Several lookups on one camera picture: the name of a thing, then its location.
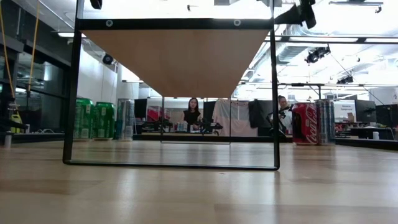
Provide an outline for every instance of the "yellow cable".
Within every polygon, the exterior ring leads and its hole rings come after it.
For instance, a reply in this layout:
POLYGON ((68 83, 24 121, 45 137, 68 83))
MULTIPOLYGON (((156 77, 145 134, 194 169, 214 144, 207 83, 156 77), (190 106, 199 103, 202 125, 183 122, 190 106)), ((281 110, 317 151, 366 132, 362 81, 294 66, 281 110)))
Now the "yellow cable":
POLYGON ((4 23, 2 21, 2 7, 0 4, 0 21, 1 21, 1 30, 2 30, 2 42, 3 42, 3 46, 4 46, 4 56, 6 58, 6 67, 7 67, 7 74, 8 74, 8 80, 10 81, 10 87, 11 87, 11 94, 12 97, 15 99, 15 93, 14 93, 14 88, 12 87, 12 78, 11 78, 11 74, 10 74, 10 66, 8 64, 8 56, 7 56, 7 45, 6 45, 6 35, 5 30, 4 30, 4 23))
POLYGON ((33 75, 35 49, 36 49, 36 38, 37 38, 37 27, 39 26, 39 13, 40 13, 40 1, 37 0, 36 26, 35 26, 35 35, 33 38, 32 62, 30 64, 30 76, 29 76, 29 84, 28 84, 28 89, 27 89, 28 92, 30 92, 30 84, 32 82, 32 75, 33 75))

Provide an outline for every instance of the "green can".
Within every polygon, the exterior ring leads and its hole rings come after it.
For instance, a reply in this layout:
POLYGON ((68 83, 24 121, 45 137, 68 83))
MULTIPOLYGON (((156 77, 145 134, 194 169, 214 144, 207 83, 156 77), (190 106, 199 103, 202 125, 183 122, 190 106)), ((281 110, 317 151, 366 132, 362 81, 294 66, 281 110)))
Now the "green can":
POLYGON ((114 114, 113 103, 97 102, 94 108, 93 138, 113 138, 114 114))
POLYGON ((73 138, 91 139, 93 130, 94 104, 90 99, 77 98, 75 108, 75 128, 73 138))

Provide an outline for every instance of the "black monitor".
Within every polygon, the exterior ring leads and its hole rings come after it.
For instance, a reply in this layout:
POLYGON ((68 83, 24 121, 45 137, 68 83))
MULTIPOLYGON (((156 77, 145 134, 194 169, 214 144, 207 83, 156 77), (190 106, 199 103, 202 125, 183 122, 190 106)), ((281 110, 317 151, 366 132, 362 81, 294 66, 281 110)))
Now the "black monitor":
POLYGON ((377 122, 374 101, 355 100, 355 113, 357 122, 377 122))

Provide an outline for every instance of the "coca-cola logo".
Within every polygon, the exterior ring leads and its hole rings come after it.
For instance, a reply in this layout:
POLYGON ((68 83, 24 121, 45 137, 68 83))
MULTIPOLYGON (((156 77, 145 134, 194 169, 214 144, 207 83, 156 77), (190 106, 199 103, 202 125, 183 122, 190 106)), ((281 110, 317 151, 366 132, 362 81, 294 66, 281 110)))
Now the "coca-cola logo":
POLYGON ((317 108, 314 104, 308 103, 305 108, 305 125, 310 128, 310 133, 306 134, 307 141, 316 144, 318 143, 317 131, 317 108))

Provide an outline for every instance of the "silver can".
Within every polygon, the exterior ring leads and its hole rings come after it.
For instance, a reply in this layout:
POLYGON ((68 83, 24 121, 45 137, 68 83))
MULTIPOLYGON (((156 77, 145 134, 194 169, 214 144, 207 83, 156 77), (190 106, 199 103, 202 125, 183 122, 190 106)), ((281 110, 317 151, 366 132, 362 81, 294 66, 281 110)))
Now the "silver can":
POLYGON ((132 141, 134 119, 134 100, 119 99, 116 120, 117 140, 132 141))
POLYGON ((318 144, 329 146, 335 144, 335 105, 331 100, 316 100, 318 118, 318 144))

